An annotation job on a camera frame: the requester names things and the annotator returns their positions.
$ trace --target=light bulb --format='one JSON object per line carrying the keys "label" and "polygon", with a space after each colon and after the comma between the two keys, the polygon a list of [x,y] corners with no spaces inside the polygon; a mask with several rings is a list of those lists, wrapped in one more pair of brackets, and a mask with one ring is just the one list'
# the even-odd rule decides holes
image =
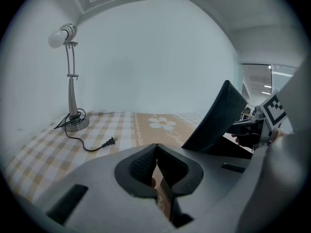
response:
{"label": "light bulb", "polygon": [[51,48],[59,48],[64,44],[68,33],[64,30],[54,30],[49,36],[49,46]]}

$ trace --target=lamp cord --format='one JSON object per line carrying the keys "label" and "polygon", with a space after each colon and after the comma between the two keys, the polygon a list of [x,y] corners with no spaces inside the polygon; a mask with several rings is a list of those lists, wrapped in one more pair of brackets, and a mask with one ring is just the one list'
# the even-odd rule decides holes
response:
{"label": "lamp cord", "polygon": [[79,108],[78,110],[83,110],[83,111],[84,111],[84,118],[80,119],[81,112],[79,111],[79,112],[78,112],[79,114],[78,114],[77,116],[71,117],[71,118],[70,118],[70,121],[66,122],[66,121],[67,121],[67,118],[68,118],[69,115],[70,115],[70,114],[68,114],[64,119],[62,119],[62,120],[60,121],[60,123],[59,123],[54,129],[65,127],[66,136],[69,137],[69,138],[71,138],[71,139],[76,139],[76,140],[81,141],[84,150],[85,150],[85,151],[88,151],[88,152],[95,152],[95,151],[97,151],[97,150],[100,150],[101,148],[105,148],[105,147],[107,147],[107,146],[109,146],[109,145],[112,145],[112,144],[115,144],[115,143],[116,143],[116,141],[118,140],[118,138],[117,138],[117,137],[115,137],[115,138],[112,137],[112,138],[110,138],[108,141],[106,141],[104,144],[102,144],[100,147],[98,147],[98,148],[96,148],[96,149],[94,149],[94,150],[89,150],[89,149],[85,148],[85,146],[84,146],[84,141],[83,141],[82,139],[80,139],[80,138],[78,138],[78,137],[69,136],[69,135],[67,134],[67,131],[66,131],[66,126],[69,125],[69,124],[71,124],[71,123],[72,123],[73,121],[75,121],[75,120],[79,120],[79,122],[81,122],[81,121],[83,121],[83,120],[86,118],[86,112],[85,112],[85,110],[84,110],[84,109],[81,109],[81,108]]}

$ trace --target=black panel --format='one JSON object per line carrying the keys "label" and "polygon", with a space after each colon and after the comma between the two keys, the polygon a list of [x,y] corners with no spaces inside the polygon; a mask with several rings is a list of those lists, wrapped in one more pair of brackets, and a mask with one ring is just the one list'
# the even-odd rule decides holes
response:
{"label": "black panel", "polygon": [[47,212],[47,216],[59,224],[64,224],[87,190],[88,188],[86,186],[75,184],[56,205]]}
{"label": "black panel", "polygon": [[212,107],[182,148],[208,153],[217,139],[240,119],[246,104],[242,95],[226,80]]}

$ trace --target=checkered bedsheet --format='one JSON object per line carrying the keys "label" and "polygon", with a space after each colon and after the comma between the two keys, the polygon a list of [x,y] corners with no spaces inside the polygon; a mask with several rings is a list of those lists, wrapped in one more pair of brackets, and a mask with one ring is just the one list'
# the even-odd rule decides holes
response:
{"label": "checkered bedsheet", "polygon": [[[140,145],[136,135],[137,128],[139,129],[137,113],[93,111],[87,115],[89,126],[68,134],[84,140],[85,147],[88,149],[99,147],[111,137],[118,138],[116,144],[96,152],[87,152],[80,141],[69,139],[63,129],[53,129],[61,119],[57,120],[23,146],[5,168],[4,175],[14,193],[34,201],[53,182],[81,164]],[[202,120],[196,114],[171,116],[176,119],[176,122],[180,121],[184,127],[188,127],[187,130],[191,129],[190,132],[193,132]],[[149,117],[160,118],[154,114],[149,114]],[[144,145],[151,143],[146,140],[143,142]]]}

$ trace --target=white wall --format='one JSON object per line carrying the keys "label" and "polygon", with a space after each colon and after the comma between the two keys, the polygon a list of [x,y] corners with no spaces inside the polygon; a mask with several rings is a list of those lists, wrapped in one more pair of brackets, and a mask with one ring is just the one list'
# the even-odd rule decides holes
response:
{"label": "white wall", "polygon": [[[68,112],[64,48],[48,36],[75,23],[58,0],[27,0],[0,46],[1,158]],[[205,114],[237,54],[188,0],[148,0],[113,8],[78,25],[78,107]]]}
{"label": "white wall", "polygon": [[0,45],[1,158],[68,111],[64,49],[48,46],[51,31],[74,23],[55,0],[27,0]]}
{"label": "white wall", "polygon": [[233,33],[240,63],[279,64],[299,67],[311,50],[302,28],[271,25],[247,28]]}
{"label": "white wall", "polygon": [[224,32],[188,0],[110,9],[79,24],[75,39],[86,110],[204,115],[238,66]]}

